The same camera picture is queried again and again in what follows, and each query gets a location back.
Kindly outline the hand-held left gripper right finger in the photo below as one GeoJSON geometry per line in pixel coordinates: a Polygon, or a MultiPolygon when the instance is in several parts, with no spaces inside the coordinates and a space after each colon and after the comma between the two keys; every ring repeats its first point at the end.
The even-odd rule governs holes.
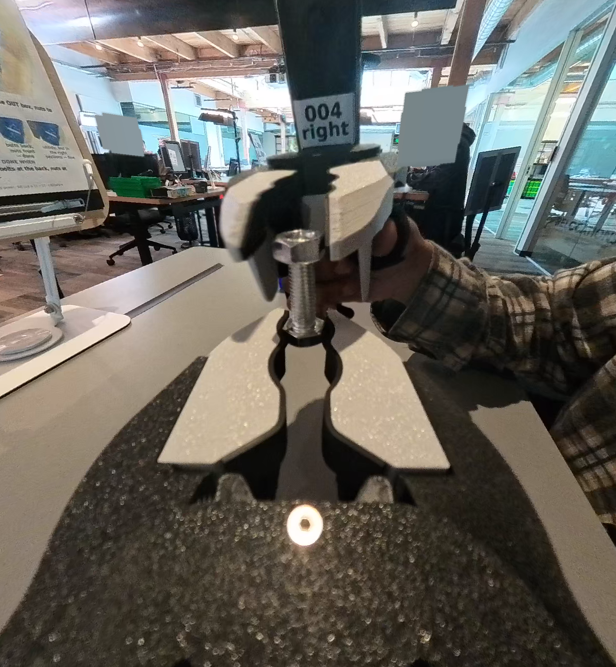
{"type": "Polygon", "coordinates": [[[449,471],[447,455],[396,351],[339,312],[329,312],[329,319],[335,379],[325,407],[333,435],[393,472],[449,471]]]}

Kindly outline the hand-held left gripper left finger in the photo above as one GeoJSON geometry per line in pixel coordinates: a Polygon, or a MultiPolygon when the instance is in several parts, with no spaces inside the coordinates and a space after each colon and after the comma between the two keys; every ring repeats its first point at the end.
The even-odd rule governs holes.
{"type": "Polygon", "coordinates": [[[158,463],[209,470],[229,463],[280,433],[286,399],[273,366],[281,351],[275,308],[232,333],[208,356],[158,463]]]}

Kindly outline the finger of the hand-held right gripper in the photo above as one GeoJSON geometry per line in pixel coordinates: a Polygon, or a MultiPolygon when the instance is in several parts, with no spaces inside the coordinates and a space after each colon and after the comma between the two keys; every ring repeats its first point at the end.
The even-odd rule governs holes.
{"type": "Polygon", "coordinates": [[[229,182],[220,207],[220,232],[237,262],[248,263],[262,296],[270,302],[279,287],[274,239],[304,229],[302,170],[252,170],[229,182]]]}
{"type": "Polygon", "coordinates": [[[326,245],[338,262],[356,254],[360,293],[369,297],[373,238],[393,207],[393,179],[379,159],[330,167],[327,194],[326,245]]]}

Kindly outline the silver hex bolt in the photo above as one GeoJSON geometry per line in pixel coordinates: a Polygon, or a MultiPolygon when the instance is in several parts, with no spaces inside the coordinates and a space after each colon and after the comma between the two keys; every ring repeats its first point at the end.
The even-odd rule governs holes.
{"type": "Polygon", "coordinates": [[[280,233],[273,241],[273,259],[287,268],[289,277],[289,318],[300,326],[310,326],[317,315],[315,266],[323,256],[323,238],[311,229],[280,233]]]}

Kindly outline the person's right forearm plaid sleeve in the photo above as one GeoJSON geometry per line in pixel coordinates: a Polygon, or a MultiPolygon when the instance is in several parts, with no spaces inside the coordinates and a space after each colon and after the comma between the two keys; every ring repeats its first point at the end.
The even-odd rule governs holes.
{"type": "Polygon", "coordinates": [[[371,305],[385,335],[453,370],[477,362],[564,396],[589,382],[616,392],[616,257],[501,278],[428,247],[408,304],[371,305]]]}

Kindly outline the person's right hand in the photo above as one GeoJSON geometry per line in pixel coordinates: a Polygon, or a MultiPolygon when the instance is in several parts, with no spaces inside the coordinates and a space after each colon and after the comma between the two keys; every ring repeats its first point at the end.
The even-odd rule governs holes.
{"type": "Polygon", "coordinates": [[[407,305],[430,268],[433,246],[420,234],[405,213],[391,217],[373,238],[371,259],[352,254],[342,260],[323,258],[315,267],[316,304],[325,313],[339,304],[392,300],[407,305]],[[385,267],[371,270],[366,296],[361,291],[361,272],[380,260],[385,267]]]}

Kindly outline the black computer monitor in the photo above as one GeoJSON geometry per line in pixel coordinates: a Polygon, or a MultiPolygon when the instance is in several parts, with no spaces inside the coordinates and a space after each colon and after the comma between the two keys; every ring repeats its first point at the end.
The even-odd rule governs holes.
{"type": "Polygon", "coordinates": [[[185,170],[192,174],[193,177],[202,174],[203,168],[199,143],[192,140],[182,139],[180,144],[185,170]]]}

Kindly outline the monitor showing white page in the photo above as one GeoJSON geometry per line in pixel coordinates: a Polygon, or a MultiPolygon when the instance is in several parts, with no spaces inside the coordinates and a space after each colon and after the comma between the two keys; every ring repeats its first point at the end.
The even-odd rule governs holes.
{"type": "Polygon", "coordinates": [[[179,142],[163,139],[160,142],[159,154],[166,170],[174,174],[187,173],[188,170],[179,142]]]}

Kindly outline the wooden desk with black legs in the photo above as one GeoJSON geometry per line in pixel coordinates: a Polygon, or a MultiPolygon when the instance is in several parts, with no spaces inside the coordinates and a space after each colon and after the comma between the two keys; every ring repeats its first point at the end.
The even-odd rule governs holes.
{"type": "Polygon", "coordinates": [[[220,206],[224,188],[207,186],[186,196],[169,196],[169,189],[156,188],[145,196],[109,196],[109,213],[129,221],[130,233],[149,243],[147,229],[155,221],[170,219],[180,241],[189,246],[225,248],[220,233],[220,206]]]}

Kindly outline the black tripod light stand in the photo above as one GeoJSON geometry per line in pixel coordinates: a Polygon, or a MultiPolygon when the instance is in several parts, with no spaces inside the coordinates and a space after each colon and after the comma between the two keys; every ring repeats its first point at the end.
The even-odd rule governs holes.
{"type": "Polygon", "coordinates": [[[232,107],[227,109],[206,109],[202,111],[199,119],[203,122],[212,123],[231,130],[232,141],[235,146],[235,157],[229,161],[234,166],[228,168],[228,173],[230,176],[240,174],[243,167],[242,151],[245,140],[243,138],[243,121],[239,118],[239,114],[232,107]]]}

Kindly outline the green plastic bins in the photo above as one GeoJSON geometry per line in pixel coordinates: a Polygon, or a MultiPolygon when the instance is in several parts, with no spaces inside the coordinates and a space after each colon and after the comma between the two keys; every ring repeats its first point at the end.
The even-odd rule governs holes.
{"type": "Polygon", "coordinates": [[[153,197],[153,191],[163,187],[163,181],[157,177],[133,176],[110,177],[107,182],[108,190],[118,197],[148,199],[153,197]]]}

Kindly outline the white document stand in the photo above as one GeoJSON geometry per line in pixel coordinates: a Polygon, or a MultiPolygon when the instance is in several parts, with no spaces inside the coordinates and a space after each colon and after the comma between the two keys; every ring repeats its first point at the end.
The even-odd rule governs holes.
{"type": "Polygon", "coordinates": [[[0,243],[34,241],[45,288],[45,302],[37,312],[0,325],[0,399],[131,323],[125,314],[61,303],[50,238],[100,226],[109,202],[53,64],[32,38],[75,134],[89,184],[85,191],[0,197],[0,243]]]}

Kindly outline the printed instruction sheet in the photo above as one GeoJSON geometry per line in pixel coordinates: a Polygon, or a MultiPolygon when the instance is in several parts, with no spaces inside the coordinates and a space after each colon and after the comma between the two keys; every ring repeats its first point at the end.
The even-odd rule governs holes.
{"type": "Polygon", "coordinates": [[[0,1],[0,197],[85,191],[75,134],[20,10],[0,1]]]}

